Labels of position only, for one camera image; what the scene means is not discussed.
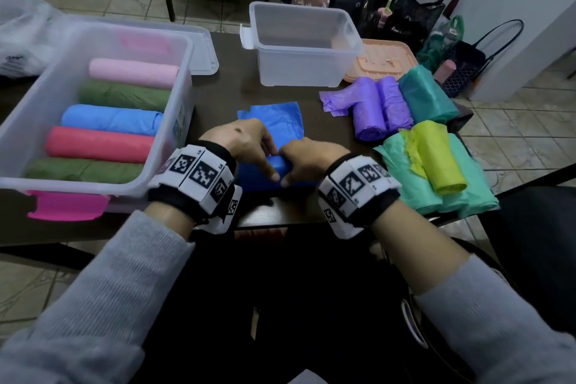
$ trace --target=wristband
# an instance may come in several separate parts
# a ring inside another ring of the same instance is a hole
[[[320,207],[339,238],[370,226],[400,197],[401,184],[374,159],[347,154],[331,165],[320,184]]]
[[[209,225],[203,229],[222,234],[242,194],[233,184],[235,170],[236,161],[227,149],[198,140],[170,155],[148,183],[148,200],[174,206],[197,225]]]

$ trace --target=purple plastic roll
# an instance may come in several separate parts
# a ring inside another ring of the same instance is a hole
[[[414,120],[396,79],[393,76],[383,77],[376,82],[376,87],[388,128],[387,135],[393,135],[399,129],[411,129],[414,126]]]
[[[340,91],[321,91],[324,111],[333,116],[347,116],[352,107],[356,138],[363,141],[381,140],[386,136],[386,123],[376,82],[369,77],[356,78]]]

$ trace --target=gray sweater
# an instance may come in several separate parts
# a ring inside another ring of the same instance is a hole
[[[30,329],[0,351],[0,382],[126,383],[194,244],[135,212]],[[484,383],[576,382],[576,343],[554,332],[479,258],[419,298]],[[294,380],[321,382],[312,373]]]

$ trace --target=yellow plastic roll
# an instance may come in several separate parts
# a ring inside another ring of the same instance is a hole
[[[425,120],[411,130],[400,129],[414,173],[426,178],[440,196],[456,194],[468,186],[450,150],[445,125]]]

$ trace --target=table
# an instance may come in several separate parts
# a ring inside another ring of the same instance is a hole
[[[238,35],[212,33],[212,41],[220,70],[211,76],[193,76],[196,106],[188,133],[189,141],[214,126],[235,120],[236,111],[248,109],[250,105],[297,101],[308,137],[332,141],[352,152],[371,155],[371,146],[354,138],[351,118],[335,118],[322,110],[318,92],[329,88],[264,87],[260,83],[256,51],[243,49]],[[1,121],[10,114],[34,80],[0,79]],[[92,221],[41,221],[26,216],[34,211],[35,205],[32,197],[13,190],[0,190],[2,252],[72,269],[82,269],[93,256],[59,243],[109,239],[127,217],[126,214],[105,213]],[[244,207],[241,203],[237,221],[239,228],[259,228],[324,221],[324,216],[315,192],[309,191],[290,200],[275,197]]]

